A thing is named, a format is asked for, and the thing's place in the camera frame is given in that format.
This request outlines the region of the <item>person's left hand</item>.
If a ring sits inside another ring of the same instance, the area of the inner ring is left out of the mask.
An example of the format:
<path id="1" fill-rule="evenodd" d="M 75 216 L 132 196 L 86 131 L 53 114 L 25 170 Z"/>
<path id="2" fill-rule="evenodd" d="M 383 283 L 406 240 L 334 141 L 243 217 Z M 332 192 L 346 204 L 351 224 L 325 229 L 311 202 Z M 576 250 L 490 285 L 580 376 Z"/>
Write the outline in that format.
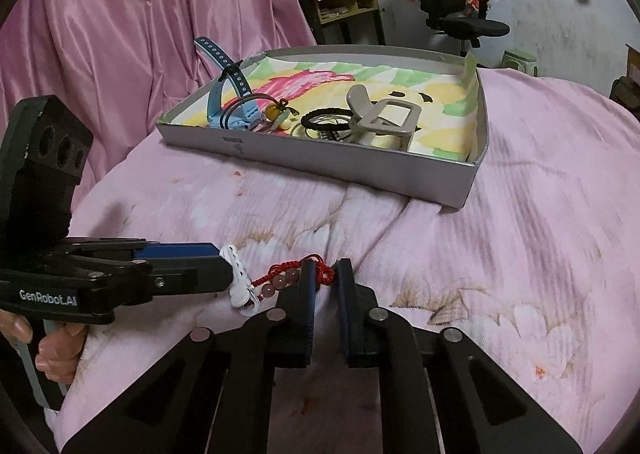
<path id="1" fill-rule="evenodd" d="M 32 342 L 32 326 L 24 316 L 11 312 L 1 311 L 1 333 L 12 344 Z M 39 341 L 36 369 L 52 382 L 70 385 L 75 378 L 87 334 L 88 327 L 84 324 L 62 324 Z"/>

